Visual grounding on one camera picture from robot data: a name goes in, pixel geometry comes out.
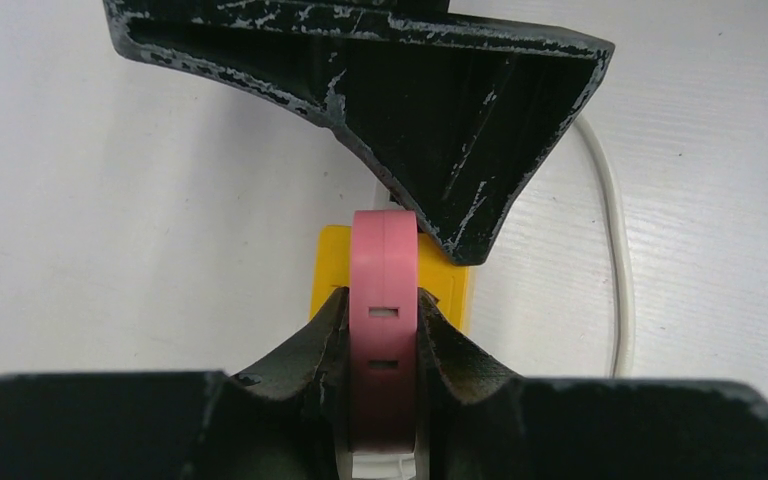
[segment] rectangular slot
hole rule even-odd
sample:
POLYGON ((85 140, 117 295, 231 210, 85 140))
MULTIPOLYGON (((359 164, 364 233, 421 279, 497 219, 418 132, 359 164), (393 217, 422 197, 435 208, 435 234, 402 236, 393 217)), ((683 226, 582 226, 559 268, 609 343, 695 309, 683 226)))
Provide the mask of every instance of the rectangular slot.
POLYGON ((399 309, 389 308, 389 307, 369 307, 369 316, 370 317, 398 317, 399 309))
POLYGON ((370 370, 397 370, 399 368, 398 360, 370 360, 370 370))

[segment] clamp jaw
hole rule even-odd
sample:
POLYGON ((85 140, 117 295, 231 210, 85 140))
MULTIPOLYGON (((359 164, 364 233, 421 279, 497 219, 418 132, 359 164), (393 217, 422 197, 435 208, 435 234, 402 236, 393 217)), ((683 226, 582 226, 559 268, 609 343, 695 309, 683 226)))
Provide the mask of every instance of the clamp jaw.
POLYGON ((104 0, 116 51, 330 129, 456 265, 602 83, 608 41, 447 13, 447 0, 104 0))
MULTIPOLYGON (((348 297, 235 375, 0 377, 0 478, 350 479, 348 297)), ((523 378, 417 309, 419 479, 768 479, 749 387, 523 378)))

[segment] yellow plastic block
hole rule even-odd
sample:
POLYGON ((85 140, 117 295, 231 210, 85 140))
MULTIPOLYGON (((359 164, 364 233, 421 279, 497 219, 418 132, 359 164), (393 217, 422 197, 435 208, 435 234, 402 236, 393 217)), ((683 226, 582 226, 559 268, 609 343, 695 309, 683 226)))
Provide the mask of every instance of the yellow plastic block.
MULTIPOLYGON (((334 289, 349 284, 350 246, 350 227, 329 225, 319 234, 310 318, 316 315, 334 289)), ((425 234, 419 234, 419 286, 437 297, 437 308, 449 323, 461 332, 467 332, 472 296, 469 267, 449 263, 425 234)))

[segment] worn black plastic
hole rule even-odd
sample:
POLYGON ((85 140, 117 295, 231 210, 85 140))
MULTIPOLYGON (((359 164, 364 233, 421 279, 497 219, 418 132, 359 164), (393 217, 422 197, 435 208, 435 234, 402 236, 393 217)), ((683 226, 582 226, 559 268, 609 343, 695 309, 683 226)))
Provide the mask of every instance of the worn black plastic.
MULTIPOLYGON (((0 377, 0 478, 351 478, 348 289, 244 371, 0 377)), ((419 480, 768 479, 730 382, 523 378, 419 303, 419 480)))
POLYGON ((331 129, 454 263, 474 265, 599 86, 613 44, 447 6, 105 0, 121 55, 233 85, 331 129))

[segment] black plastic part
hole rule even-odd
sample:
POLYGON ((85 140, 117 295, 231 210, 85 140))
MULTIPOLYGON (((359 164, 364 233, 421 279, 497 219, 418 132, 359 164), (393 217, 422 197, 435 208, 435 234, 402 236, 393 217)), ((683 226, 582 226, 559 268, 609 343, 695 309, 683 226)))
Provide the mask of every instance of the black plastic part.
POLYGON ((601 83, 614 46, 447 6, 105 0, 122 56, 235 86, 331 129, 454 263, 475 265, 601 83))
MULTIPOLYGON (((351 478, 348 290, 219 372, 0 377, 0 478, 351 478)), ((768 479, 768 403, 713 381, 527 379, 419 305, 420 480, 768 479)))

